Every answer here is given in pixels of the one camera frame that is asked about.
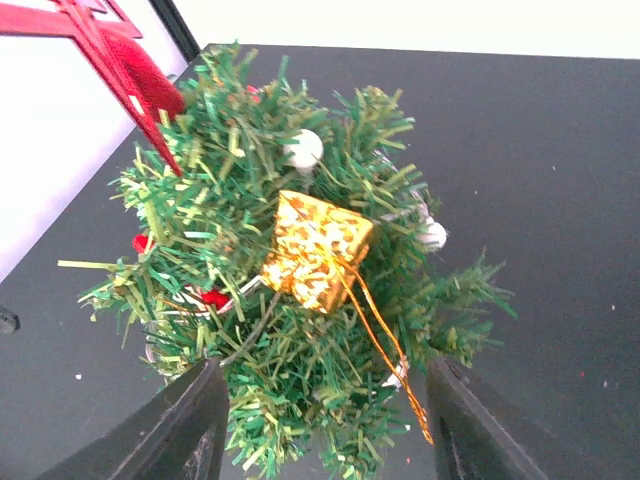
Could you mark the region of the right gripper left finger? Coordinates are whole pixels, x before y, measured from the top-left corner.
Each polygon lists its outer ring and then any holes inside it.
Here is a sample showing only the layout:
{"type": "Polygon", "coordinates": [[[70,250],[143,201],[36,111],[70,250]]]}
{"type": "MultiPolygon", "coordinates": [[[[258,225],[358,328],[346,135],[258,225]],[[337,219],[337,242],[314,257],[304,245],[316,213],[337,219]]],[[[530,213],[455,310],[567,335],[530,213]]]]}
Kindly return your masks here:
{"type": "Polygon", "coordinates": [[[218,479],[229,413],[219,361],[199,361],[42,479],[218,479]]]}

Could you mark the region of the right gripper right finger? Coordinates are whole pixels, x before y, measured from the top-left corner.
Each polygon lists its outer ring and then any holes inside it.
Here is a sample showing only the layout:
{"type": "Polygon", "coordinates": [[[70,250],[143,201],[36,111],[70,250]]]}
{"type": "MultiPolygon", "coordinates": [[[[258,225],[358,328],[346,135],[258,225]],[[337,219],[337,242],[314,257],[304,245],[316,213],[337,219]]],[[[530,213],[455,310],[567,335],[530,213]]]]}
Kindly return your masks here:
{"type": "Polygon", "coordinates": [[[447,359],[428,364],[427,411],[439,479],[547,479],[447,359]]]}

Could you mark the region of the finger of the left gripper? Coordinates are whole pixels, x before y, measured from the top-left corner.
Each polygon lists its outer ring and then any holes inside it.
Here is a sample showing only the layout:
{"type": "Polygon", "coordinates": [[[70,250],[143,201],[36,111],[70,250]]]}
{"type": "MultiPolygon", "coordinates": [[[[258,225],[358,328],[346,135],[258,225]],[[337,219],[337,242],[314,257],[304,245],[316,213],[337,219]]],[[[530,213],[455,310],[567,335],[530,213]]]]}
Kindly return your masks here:
{"type": "Polygon", "coordinates": [[[4,306],[0,307],[0,333],[13,334],[20,329],[20,319],[17,314],[4,306]]]}

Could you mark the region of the small green christmas tree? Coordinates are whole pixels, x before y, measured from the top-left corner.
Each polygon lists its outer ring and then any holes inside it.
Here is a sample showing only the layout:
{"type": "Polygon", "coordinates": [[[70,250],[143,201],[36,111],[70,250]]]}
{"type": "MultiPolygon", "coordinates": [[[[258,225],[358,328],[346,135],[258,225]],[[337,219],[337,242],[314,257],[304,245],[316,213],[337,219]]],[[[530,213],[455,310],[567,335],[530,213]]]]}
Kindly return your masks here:
{"type": "Polygon", "coordinates": [[[320,434],[332,478],[371,479],[410,369],[469,365],[490,341],[484,306],[509,294],[483,260],[432,266],[447,233],[420,171],[392,161],[413,126],[398,94],[368,86],[327,109],[284,73],[250,87],[253,59],[204,52],[185,112],[160,124],[175,165],[138,149],[116,180],[138,254],[80,302],[142,325],[166,381],[223,361],[227,446],[251,478],[275,478],[320,434]]]}

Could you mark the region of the gold gift box ornament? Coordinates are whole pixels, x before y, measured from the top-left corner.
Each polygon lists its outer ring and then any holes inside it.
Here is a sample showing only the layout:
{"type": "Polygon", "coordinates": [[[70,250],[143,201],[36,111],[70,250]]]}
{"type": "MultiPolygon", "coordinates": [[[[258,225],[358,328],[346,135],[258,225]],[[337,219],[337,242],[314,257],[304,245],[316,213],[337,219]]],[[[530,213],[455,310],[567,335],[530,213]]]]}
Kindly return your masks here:
{"type": "MultiPolygon", "coordinates": [[[[275,214],[273,247],[262,267],[261,280],[272,290],[293,296],[302,307],[331,314],[350,300],[373,345],[391,374],[397,365],[409,367],[408,357],[383,319],[359,272],[370,250],[374,223],[362,215],[301,192],[282,190],[275,214]],[[393,363],[378,340],[353,286],[357,284],[368,309],[393,346],[393,363]]],[[[425,408],[408,380],[399,375],[425,440],[433,444],[425,408]]]]}

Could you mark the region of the red star ornament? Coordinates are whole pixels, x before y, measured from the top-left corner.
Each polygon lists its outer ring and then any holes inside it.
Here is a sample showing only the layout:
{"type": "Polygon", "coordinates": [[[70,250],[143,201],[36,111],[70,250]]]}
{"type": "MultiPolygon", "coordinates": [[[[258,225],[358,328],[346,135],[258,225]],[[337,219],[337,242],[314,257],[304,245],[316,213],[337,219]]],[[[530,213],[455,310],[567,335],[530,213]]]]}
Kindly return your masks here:
{"type": "Polygon", "coordinates": [[[72,40],[178,176],[181,169],[158,125],[185,111],[185,101],[146,51],[142,34],[113,1],[56,1],[53,11],[1,4],[3,35],[72,40]]]}

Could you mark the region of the string light with white balls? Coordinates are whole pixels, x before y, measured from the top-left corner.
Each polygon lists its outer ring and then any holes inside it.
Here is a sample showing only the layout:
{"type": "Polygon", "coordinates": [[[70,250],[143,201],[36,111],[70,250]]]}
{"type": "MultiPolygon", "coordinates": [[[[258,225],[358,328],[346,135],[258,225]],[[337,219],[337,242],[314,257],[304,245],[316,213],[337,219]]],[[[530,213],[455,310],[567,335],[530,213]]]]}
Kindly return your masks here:
{"type": "MultiPolygon", "coordinates": [[[[320,146],[320,144],[321,140],[319,135],[311,130],[302,129],[299,134],[294,136],[294,143],[284,147],[284,153],[288,156],[288,160],[291,162],[291,165],[294,166],[298,173],[307,177],[307,179],[311,178],[315,166],[318,165],[319,161],[322,159],[324,147],[320,146]]],[[[414,210],[420,214],[421,221],[423,225],[426,226],[426,233],[421,234],[419,238],[427,247],[429,247],[429,249],[433,251],[442,249],[448,238],[445,228],[429,213],[429,209],[424,201],[420,200],[419,205],[417,207],[412,207],[408,213],[411,213],[414,210]]],[[[400,214],[388,214],[384,215],[382,220],[390,222],[400,216],[400,214]]],[[[259,276],[254,276],[241,287],[240,293],[243,295],[248,294],[261,285],[263,285],[261,278],[259,276]]],[[[231,306],[232,302],[229,301],[221,310],[219,310],[219,312],[225,313],[231,308],[231,306]]],[[[155,363],[156,361],[156,356],[152,353],[152,347],[150,345],[145,347],[145,357],[145,359],[149,360],[151,363],[155,363]]],[[[409,367],[401,367],[400,365],[397,365],[395,372],[390,374],[382,385],[393,386],[398,389],[401,386],[399,375],[400,373],[408,373],[408,369],[409,367]]]]}

